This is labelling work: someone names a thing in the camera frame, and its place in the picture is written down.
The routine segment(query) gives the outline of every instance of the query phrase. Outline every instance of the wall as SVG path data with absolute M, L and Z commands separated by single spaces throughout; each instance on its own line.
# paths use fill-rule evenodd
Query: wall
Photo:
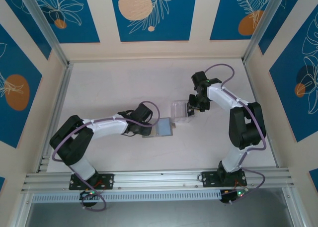
M 73 61 L 241 57 L 269 0 L 255 1 L 37 0 Z
M 287 112 L 289 114 L 287 117 L 285 112 L 294 108 L 296 112 L 294 118 L 299 118 L 303 115 L 302 112 L 307 113 L 308 111 L 307 102 L 304 103 L 306 105 L 304 108 L 303 103 L 300 103 L 302 99 L 306 101 L 308 93 L 298 94 L 298 96 L 304 96 L 302 98 L 297 97 L 295 94 L 297 91 L 295 89 L 296 77 L 290 79 L 290 74 L 294 74 L 304 65 L 303 60 L 300 60 L 301 66 L 295 67 L 293 65 L 299 62 L 296 57 L 299 49 L 300 53 L 302 52 L 302 43 L 299 46 L 294 46 L 291 55 L 285 56 L 285 62 L 282 63 L 281 58 L 284 56 L 286 52 L 284 50 L 287 46 L 295 45 L 293 37 L 317 4 L 317 0 L 298 0 L 264 55 L 257 48 L 247 62 L 248 73 L 257 99 L 262 105 L 267 131 L 272 139 L 276 156 L 281 166 L 289 168 L 313 226 L 318 226 L 318 193 L 311 181 L 309 171 L 318 167 L 318 133 L 308 134 L 309 136 L 306 138 L 298 136 L 294 125 L 291 125 L 293 124 L 291 115 Z M 276 70 L 285 71 L 285 74 L 276 77 Z M 279 88 L 280 82 L 286 83 L 282 89 Z M 286 97 L 288 92 L 293 96 Z M 302 119 L 298 126 L 306 130 L 311 125 L 311 120 L 316 120 L 316 118 L 317 114 L 307 114 L 307 118 Z
M 20 193 L 26 173 L 36 170 L 36 160 L 41 152 L 64 68 L 53 52 L 48 57 L 44 55 L 39 48 L 39 43 L 34 42 L 5 0 L 0 0 L 0 24 L 1 28 L 3 27 L 8 33 L 6 35 L 3 32 L 4 30 L 1 30 L 1 41 L 4 36 L 8 40 L 12 38 L 11 45 L 13 44 L 15 49 L 10 49 L 10 45 L 7 44 L 7 49 L 0 58 L 0 72 L 6 80 L 8 80 L 6 73 L 24 74 L 23 76 L 28 81 L 30 97 L 29 100 L 26 100 L 28 104 L 27 108 L 24 109 L 28 111 L 25 116 L 26 122 L 22 124 L 20 123 L 21 120 L 7 122 L 8 119 L 14 119 L 15 116 L 19 117 L 20 113 L 24 112 L 23 108 L 20 107 L 21 110 L 19 110 L 19 107 L 16 106 L 21 101 L 19 96 L 16 96 L 13 101 L 9 100 L 11 95 L 14 97 L 14 94 L 19 95 L 21 92 L 11 89 L 10 94 L 5 91 L 6 94 L 0 98 L 1 132 L 6 132 L 9 129 L 16 130 L 16 127 L 21 125 L 23 129 L 22 135 L 18 136 L 17 144 L 7 140 L 5 142 L 0 141 L 0 176 L 5 178 L 0 193 L 0 226 L 4 227 L 7 226 L 13 214 L 16 198 Z M 11 62 L 5 62 L 7 57 L 11 59 Z M 25 62 L 21 66 L 12 65 L 17 64 L 17 61 L 22 59 Z M 30 67 L 33 67 L 35 73 L 29 70 Z M 37 79 L 39 77 L 39 83 L 33 80 L 35 76 Z M 31 100 L 32 93 L 35 96 L 33 102 Z

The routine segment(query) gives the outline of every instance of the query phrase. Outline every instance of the clear plastic container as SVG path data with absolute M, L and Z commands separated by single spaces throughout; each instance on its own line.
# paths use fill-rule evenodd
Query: clear plastic container
M 194 115 L 188 116 L 188 100 L 176 100 L 171 104 L 171 120 L 174 123 L 189 123 Z

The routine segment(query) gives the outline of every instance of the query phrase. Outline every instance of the white table surface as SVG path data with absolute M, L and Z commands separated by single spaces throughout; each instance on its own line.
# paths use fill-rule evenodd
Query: white table surface
M 72 115 L 82 119 L 108 117 L 137 108 L 144 100 L 156 103 L 162 117 L 170 117 L 175 100 L 194 94 L 191 76 L 207 67 L 227 63 L 236 71 L 226 87 L 249 102 L 254 97 L 241 59 L 151 59 L 76 63 L 63 105 L 59 127 Z M 227 67 L 217 67 L 208 78 L 225 80 Z M 176 124 L 173 136 L 132 138 L 106 136 L 92 141 L 85 155 L 97 171 L 215 168 L 230 146 L 229 113 L 211 102 L 211 108 L 185 124 Z M 275 166 L 270 147 L 251 152 L 243 166 Z M 69 172 L 60 162 L 49 161 L 47 172 Z

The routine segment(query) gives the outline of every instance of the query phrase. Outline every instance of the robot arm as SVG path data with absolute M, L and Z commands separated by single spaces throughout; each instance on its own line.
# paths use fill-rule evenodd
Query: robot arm
M 204 72 L 197 72 L 192 77 L 196 95 L 191 94 L 188 102 L 188 115 L 194 114 L 194 109 L 201 112 L 210 109 L 210 102 L 216 102 L 221 108 L 229 112 L 229 137 L 234 145 L 228 155 L 221 161 L 219 171 L 222 176 L 240 170 L 241 160 L 248 149 L 259 144 L 261 136 L 251 119 L 250 114 L 240 102 L 245 104 L 255 116 L 262 133 L 265 137 L 265 125 L 261 106 L 257 103 L 248 103 L 242 99 L 234 99 L 233 93 L 222 86 L 222 82 L 217 79 L 207 79 Z
M 147 106 L 140 104 L 136 110 L 119 112 L 109 119 L 106 118 L 105 121 L 98 123 L 95 123 L 94 120 L 81 119 L 79 116 L 73 115 L 50 139 L 50 145 L 53 149 L 56 149 L 68 134 L 83 124 L 91 122 L 90 125 L 80 129 L 75 135 L 69 138 L 61 146 L 57 154 L 65 165 L 70 166 L 83 180 L 94 186 L 100 179 L 100 176 L 84 156 L 90 141 L 107 135 L 129 132 L 148 136 L 151 133 L 151 127 L 142 127 L 129 120 L 150 126 L 147 120 L 151 119 L 152 114 L 153 112 Z

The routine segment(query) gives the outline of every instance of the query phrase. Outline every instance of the metal bracket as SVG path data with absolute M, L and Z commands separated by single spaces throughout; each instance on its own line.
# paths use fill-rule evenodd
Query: metal bracket
M 94 186 L 96 190 L 112 190 L 114 183 L 114 174 L 98 174 L 98 184 Z M 88 187 L 76 176 L 72 175 L 69 190 L 85 190 Z
M 242 186 L 247 186 L 245 173 L 242 170 L 236 171 L 233 174 L 222 182 L 217 171 L 204 171 L 201 173 L 203 187 L 234 187 L 236 182 Z

